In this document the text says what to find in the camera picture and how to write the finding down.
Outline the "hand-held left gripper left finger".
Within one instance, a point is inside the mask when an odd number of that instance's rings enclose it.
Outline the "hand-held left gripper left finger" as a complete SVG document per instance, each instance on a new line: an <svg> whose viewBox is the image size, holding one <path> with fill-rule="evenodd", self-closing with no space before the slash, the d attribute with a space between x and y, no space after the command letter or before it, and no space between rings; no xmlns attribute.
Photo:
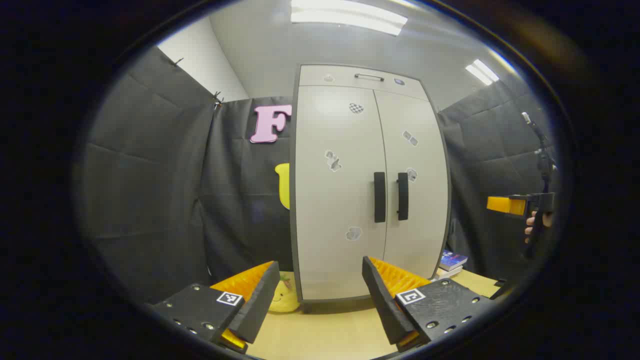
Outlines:
<svg viewBox="0 0 640 360"><path fill-rule="evenodd" d="M213 285L186 285L147 306L192 337L245 354L258 337L280 280L279 263L270 260Z"/></svg>

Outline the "small ceiling light panel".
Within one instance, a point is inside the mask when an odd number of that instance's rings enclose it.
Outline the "small ceiling light panel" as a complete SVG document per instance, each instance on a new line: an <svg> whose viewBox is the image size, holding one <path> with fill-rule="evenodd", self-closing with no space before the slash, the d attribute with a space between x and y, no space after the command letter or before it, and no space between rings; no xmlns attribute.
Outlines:
<svg viewBox="0 0 640 360"><path fill-rule="evenodd" d="M476 59L465 67L465 70L480 80L482 84L489 86L499 81L499 76L494 73L485 63Z"/></svg>

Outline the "yellow smiling plush toy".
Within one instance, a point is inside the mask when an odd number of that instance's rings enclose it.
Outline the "yellow smiling plush toy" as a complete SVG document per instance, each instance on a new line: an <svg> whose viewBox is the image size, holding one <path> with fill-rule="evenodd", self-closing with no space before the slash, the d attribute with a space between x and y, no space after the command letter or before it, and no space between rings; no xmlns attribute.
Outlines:
<svg viewBox="0 0 640 360"><path fill-rule="evenodd" d="M279 282L274 290L270 313L291 313L300 307L298 301L295 274L292 271L280 271Z"/></svg>

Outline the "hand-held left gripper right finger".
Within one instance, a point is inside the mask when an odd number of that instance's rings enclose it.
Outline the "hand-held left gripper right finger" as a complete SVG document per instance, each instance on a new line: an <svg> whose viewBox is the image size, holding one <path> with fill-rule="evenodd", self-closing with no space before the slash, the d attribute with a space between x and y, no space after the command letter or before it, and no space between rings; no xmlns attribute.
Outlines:
<svg viewBox="0 0 640 360"><path fill-rule="evenodd" d="M399 353L434 346L478 321L496 303L450 278L427 280L381 259L362 259L362 278L387 340Z"/></svg>

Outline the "grey cabinet drawer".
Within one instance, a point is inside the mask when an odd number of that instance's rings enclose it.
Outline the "grey cabinet drawer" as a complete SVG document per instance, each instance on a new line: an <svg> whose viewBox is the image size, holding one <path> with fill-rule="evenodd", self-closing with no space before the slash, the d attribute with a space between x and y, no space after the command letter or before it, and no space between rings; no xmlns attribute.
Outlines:
<svg viewBox="0 0 640 360"><path fill-rule="evenodd" d="M298 85L362 88L429 100L417 79L386 71L337 64L302 64Z"/></svg>

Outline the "black backdrop cloth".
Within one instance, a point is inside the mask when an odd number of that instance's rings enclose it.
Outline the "black backdrop cloth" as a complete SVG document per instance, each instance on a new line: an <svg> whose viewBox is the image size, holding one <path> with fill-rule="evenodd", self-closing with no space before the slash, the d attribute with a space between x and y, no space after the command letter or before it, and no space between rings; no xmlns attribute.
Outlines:
<svg viewBox="0 0 640 360"><path fill-rule="evenodd" d="M551 114L517 71L442 111L437 85L408 71L353 61L285 65L283 95L218 104L158 48L115 80L87 133L78 169L79 208L90 243L137 302L156 303L192 283L210 285L277 261L295 273L291 244L291 123L299 65L371 68L420 80L448 153L451 209L444 249L471 271L523 283L538 268L522 255L516 216L486 210L489 196L542 192L541 128L554 155Z"/></svg>

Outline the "large ceiling light panel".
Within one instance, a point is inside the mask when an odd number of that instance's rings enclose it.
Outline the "large ceiling light panel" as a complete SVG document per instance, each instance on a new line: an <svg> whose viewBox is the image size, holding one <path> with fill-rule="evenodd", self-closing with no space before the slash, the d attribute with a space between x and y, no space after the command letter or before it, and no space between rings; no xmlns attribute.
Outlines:
<svg viewBox="0 0 640 360"><path fill-rule="evenodd" d="M397 37L408 22L401 14L350 0L291 0L291 23L336 24Z"/></svg>

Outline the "blue book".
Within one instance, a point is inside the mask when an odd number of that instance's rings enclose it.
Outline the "blue book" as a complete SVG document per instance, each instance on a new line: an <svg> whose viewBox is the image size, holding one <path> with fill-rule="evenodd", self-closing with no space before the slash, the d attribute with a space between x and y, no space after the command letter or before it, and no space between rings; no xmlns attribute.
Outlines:
<svg viewBox="0 0 640 360"><path fill-rule="evenodd" d="M467 260L468 257L466 255L461 255L454 251L445 249L442 251L442 255L439 260L439 268L449 272L464 266Z"/></svg>

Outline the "grey double-door shoe cabinet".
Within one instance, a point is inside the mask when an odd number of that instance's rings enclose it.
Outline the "grey double-door shoe cabinet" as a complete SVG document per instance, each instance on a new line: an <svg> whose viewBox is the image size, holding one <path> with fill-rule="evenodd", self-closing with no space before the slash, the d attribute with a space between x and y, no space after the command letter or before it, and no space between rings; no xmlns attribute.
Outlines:
<svg viewBox="0 0 640 360"><path fill-rule="evenodd" d="M300 64L290 128L290 225L301 303L370 296L365 256L423 278L451 219L448 151L416 77Z"/></svg>

